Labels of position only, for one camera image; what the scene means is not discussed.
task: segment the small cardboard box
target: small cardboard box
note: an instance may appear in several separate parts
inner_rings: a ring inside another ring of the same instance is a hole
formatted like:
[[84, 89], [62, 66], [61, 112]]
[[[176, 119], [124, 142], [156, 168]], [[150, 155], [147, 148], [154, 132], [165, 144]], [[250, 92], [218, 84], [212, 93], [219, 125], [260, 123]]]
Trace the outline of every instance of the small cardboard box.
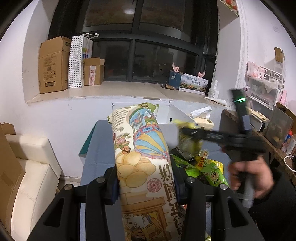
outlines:
[[41, 44], [38, 78], [40, 94], [68, 88], [71, 39], [56, 37]]
[[3, 124], [1, 124], [1, 127], [5, 135], [16, 135], [15, 127], [13, 126], [13, 124], [3, 122]]
[[100, 85], [104, 81], [105, 60], [100, 58], [83, 59], [84, 85]]
[[274, 47], [274, 51], [276, 52], [276, 61], [280, 63], [285, 63], [285, 55], [282, 49]]
[[0, 221], [10, 233], [11, 215], [15, 198], [25, 175], [23, 168], [15, 157], [4, 133], [12, 133], [6, 125], [0, 127]]

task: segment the cardboard box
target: cardboard box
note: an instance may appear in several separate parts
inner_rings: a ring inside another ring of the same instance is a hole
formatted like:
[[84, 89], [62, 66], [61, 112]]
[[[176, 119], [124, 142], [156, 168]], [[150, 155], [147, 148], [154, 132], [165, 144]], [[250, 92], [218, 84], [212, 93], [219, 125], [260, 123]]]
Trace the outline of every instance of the cardboard box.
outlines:
[[285, 55], [282, 49], [274, 47], [274, 51], [276, 52], [276, 61], [280, 63], [285, 63]]
[[15, 157], [2, 127], [0, 128], [0, 220], [10, 233], [15, 198], [24, 177], [24, 170]]
[[190, 74], [183, 74], [181, 76], [179, 90], [205, 95], [205, 92], [207, 90], [207, 84], [208, 80]]
[[5, 135], [16, 135], [15, 127], [13, 126], [13, 124], [3, 122], [3, 124], [1, 124], [1, 127]]
[[57, 37], [41, 44], [38, 78], [40, 94], [68, 88], [71, 39]]
[[104, 81], [105, 60], [100, 58], [83, 59], [84, 85], [100, 85]]
[[289, 110], [287, 107], [285, 107], [284, 105], [282, 105], [279, 102], [276, 103], [276, 107], [278, 107], [281, 111], [283, 111], [285, 114], [287, 114], [289, 117], [292, 118], [294, 123], [292, 125], [291, 130], [292, 130], [293, 135], [296, 134], [296, 115], [291, 110]]

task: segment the hot air balloon illustration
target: hot air balloon illustration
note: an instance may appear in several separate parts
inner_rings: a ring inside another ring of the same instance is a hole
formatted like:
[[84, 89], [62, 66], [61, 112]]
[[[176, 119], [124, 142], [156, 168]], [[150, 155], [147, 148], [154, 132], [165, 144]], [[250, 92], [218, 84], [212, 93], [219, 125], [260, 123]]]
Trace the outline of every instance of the hot air balloon illustration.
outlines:
[[156, 124], [143, 126], [133, 136], [135, 151], [152, 159], [169, 159], [168, 146]]
[[152, 159], [169, 159], [168, 146], [150, 106], [143, 105], [132, 110], [128, 120], [133, 128], [136, 152]]

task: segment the hand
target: hand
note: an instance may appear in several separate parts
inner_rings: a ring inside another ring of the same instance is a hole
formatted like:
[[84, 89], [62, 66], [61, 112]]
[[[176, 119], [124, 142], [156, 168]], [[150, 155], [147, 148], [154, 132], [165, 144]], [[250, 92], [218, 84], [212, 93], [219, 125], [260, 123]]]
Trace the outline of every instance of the hand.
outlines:
[[237, 177], [239, 172], [248, 172], [255, 176], [255, 192], [254, 198], [264, 198], [273, 188], [274, 180], [272, 172], [260, 156], [256, 161], [244, 161], [231, 163], [228, 166], [228, 171], [231, 174], [230, 184], [232, 190], [238, 190], [241, 182]]

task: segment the white bottle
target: white bottle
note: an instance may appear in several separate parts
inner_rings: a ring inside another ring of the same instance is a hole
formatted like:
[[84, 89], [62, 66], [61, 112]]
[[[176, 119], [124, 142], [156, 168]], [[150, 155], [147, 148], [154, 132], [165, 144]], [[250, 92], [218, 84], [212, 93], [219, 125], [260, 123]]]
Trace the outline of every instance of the white bottle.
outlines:
[[217, 90], [218, 81], [215, 80], [212, 84], [211, 88], [209, 89], [208, 97], [218, 99], [219, 91]]

